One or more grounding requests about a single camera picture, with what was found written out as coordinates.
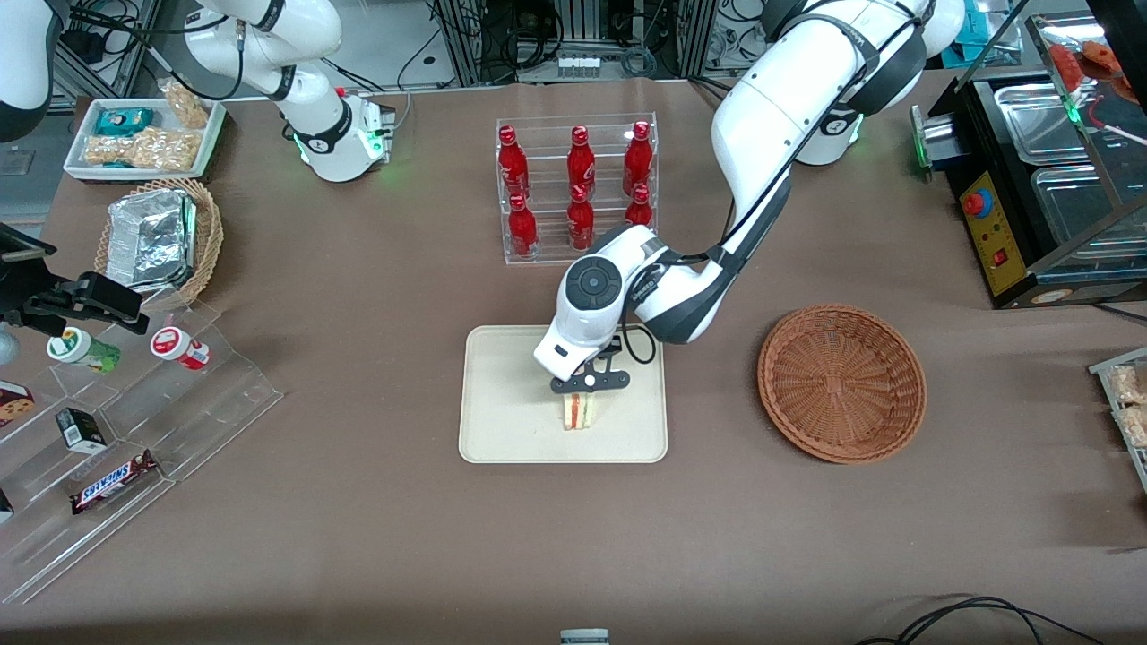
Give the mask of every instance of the small box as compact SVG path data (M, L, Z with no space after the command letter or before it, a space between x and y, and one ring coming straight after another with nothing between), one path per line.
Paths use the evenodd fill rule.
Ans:
M95 454L108 448L95 418L87 412L64 407L56 414L56 425L60 426L68 450L72 452Z
M0 490L0 524L7 522L11 519L15 511L11 508L11 503L8 498L3 496L3 491Z
M25 414L34 406L36 402L32 399L32 393L28 391L28 388L9 383L8 381L0 381L0 428Z

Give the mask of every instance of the red bottle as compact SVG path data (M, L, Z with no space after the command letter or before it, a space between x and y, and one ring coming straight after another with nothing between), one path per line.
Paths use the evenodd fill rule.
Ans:
M625 150L625 177L622 179L622 191L633 195L633 187L649 181L649 170L653 168L653 146L649 145L649 123L639 121L633 124L633 140Z
M498 129L498 166L501 169L506 192L530 196L530 169L525 164L525 151L517 143L517 132L513 125Z
M565 209L570 222L570 246L584 251L593 243L593 207L585 186L570 186L570 208Z
M538 222L525 207L522 193L509 196L509 240L517 257L531 259L538 255Z
M569 170L570 186L583 186L587 199L593 199L594 184L594 157L590 149L590 131L584 125L575 125L571 134L574 147L565 157L565 168Z
M638 184L633 187L633 201L625 209L625 222L649 226L653 222L653 207L649 205L649 187Z

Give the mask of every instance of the clear acrylic shelf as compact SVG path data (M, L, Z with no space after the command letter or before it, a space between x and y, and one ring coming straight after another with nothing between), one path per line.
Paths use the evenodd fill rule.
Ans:
M0 490L15 514L0 523L0 600L25 603L164 492L186 480L282 394L236 352L212 324L218 312L164 292L145 303L147 334L110 327L96 337L122 351L106 374L54 365L33 382L36 407L0 428ZM161 360L151 334L165 325L189 332L211 350L201 371ZM91 413L108 441L96 454L64 445L55 414ZM73 515L69 496L150 450L157 468L110 499Z
M570 130L584 125L590 130L590 147L595 155L595 189L593 204L594 238L625 223L625 209L630 197L622 191L625 150L633 138L633 124L647 121L653 126L649 143L653 146L653 169L649 171L649 205L653 222L649 228L657 231L657 115L633 112L595 116L556 116L538 118L500 118L498 127L513 125L517 141L525 151L530 170L530 210L538 222L538 255L526 259L514 254L509 238L509 194L501 180L498 166L498 130L494 130L494 180L498 184L499 212L502 226L502 254L506 264L568 263L582 257L569 243L569 225L565 209L570 203L569 177L565 155L570 151Z

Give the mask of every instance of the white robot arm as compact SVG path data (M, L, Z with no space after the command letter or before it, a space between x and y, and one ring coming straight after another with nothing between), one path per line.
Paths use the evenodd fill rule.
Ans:
M342 22L328 0L200 3L204 8L187 16L186 28L231 18L212 29L188 31L185 40L192 55L208 70L237 78L274 101L295 130L303 161L315 174L348 181L385 157L388 141L379 106L358 96L340 96L310 62L333 54L342 42ZM162 59L161 64L167 67Z
M777 220L789 194L789 166L820 125L842 110L873 114L899 101L919 80L929 49L947 46L939 45L943 38L926 38L937 1L962 7L960 0L765 3L773 45L712 123L713 150L735 203L733 227L700 256L673 251L645 226L602 235L565 272L557 313L533 352L555 384L570 381L610 344L627 309L663 342L688 343L704 333ZM962 21L962 11L945 8L944 15ZM944 26L953 37L959 30ZM705 259L701 271L689 266Z

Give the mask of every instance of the wicker basket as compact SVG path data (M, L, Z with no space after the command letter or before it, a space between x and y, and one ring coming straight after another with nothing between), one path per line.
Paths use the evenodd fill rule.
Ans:
M223 219L211 193L194 179L158 179L149 181L131 194L147 193L159 188L182 188L195 201L195 274L179 289L179 295L186 303L193 302L206 288L216 262L219 259L219 248L223 247ZM95 270L103 273L108 267L108 240L111 239L111 219L103 225L103 236L100 248L95 251ZM146 310L163 309L166 303L149 302Z
M903 449L923 421L920 360L888 322L846 305L795 311L768 333L757 362L760 401L805 452L866 464Z

